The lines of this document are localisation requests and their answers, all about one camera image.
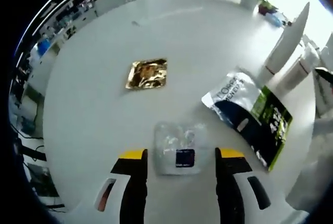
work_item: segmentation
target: cable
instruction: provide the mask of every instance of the cable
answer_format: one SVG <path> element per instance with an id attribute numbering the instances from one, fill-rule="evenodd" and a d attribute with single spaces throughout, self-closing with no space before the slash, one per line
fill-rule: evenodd
<path id="1" fill-rule="evenodd" d="M 20 134 L 23 138 L 26 138 L 26 139 L 36 139 L 36 140 L 43 140 L 44 138 L 43 137 L 27 137 L 27 136 L 24 136 L 23 134 L 21 134 L 20 131 L 18 131 L 13 124 L 10 124 L 14 129 L 15 131 Z"/>
<path id="2" fill-rule="evenodd" d="M 53 204 L 52 205 L 45 205 L 45 207 L 47 207 L 48 208 L 48 210 L 55 210 L 55 208 L 63 208 L 63 207 L 65 207 L 65 205 L 64 204 L 57 204 L 56 205 L 56 198 L 58 198 L 59 196 L 57 196 L 57 197 L 53 197 L 54 198 L 54 200 L 53 200 Z"/>
<path id="3" fill-rule="evenodd" d="M 44 145 L 40 145 L 40 146 L 38 146 L 38 147 L 35 149 L 35 151 L 37 151 L 37 149 L 39 149 L 40 147 L 44 147 Z"/>
<path id="4" fill-rule="evenodd" d="M 64 212 L 64 211 L 58 211 L 58 210 L 55 210 L 55 209 L 49 209 L 49 211 L 57 212 L 57 213 L 67 213 L 67 212 Z"/>

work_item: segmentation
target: blue object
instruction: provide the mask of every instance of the blue object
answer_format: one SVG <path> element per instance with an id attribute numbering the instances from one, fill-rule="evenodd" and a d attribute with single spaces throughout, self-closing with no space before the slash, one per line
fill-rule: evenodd
<path id="1" fill-rule="evenodd" d="M 282 27 L 282 22 L 280 21 L 280 19 L 278 19 L 276 16 L 272 15 L 272 14 L 269 14 L 267 13 L 266 16 L 265 16 L 266 20 L 268 22 L 270 22 L 272 25 L 280 28 Z"/>
<path id="2" fill-rule="evenodd" d="M 44 55 L 44 53 L 50 48 L 51 44 L 48 39 L 44 39 L 43 41 L 39 42 L 37 47 L 37 52 L 40 56 Z"/>

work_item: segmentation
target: flower pot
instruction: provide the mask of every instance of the flower pot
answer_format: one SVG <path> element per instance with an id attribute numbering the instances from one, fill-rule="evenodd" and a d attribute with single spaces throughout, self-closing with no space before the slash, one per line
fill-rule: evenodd
<path id="1" fill-rule="evenodd" d="M 254 9 L 259 5 L 260 0 L 241 0 L 240 5 L 245 9 L 254 11 Z"/>
<path id="2" fill-rule="evenodd" d="M 267 13 L 274 14 L 276 12 L 277 12 L 276 7 L 267 8 L 267 7 L 263 6 L 262 4 L 259 5 L 259 13 L 262 14 L 263 16 L 266 16 Z"/>

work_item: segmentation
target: small dark label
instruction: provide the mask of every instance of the small dark label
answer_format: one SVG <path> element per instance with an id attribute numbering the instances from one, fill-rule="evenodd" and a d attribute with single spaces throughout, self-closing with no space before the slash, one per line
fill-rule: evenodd
<path id="1" fill-rule="evenodd" d="M 176 168 L 191 168 L 194 166 L 194 150 L 176 151 Z"/>

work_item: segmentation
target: l'oreal packet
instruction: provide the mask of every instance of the l'oreal packet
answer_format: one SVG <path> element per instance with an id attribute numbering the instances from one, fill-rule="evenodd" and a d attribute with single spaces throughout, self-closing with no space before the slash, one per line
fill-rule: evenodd
<path id="1" fill-rule="evenodd" d="M 280 100 L 246 70 L 235 68 L 202 102 L 239 132 L 270 171 L 282 151 L 292 116 Z"/>

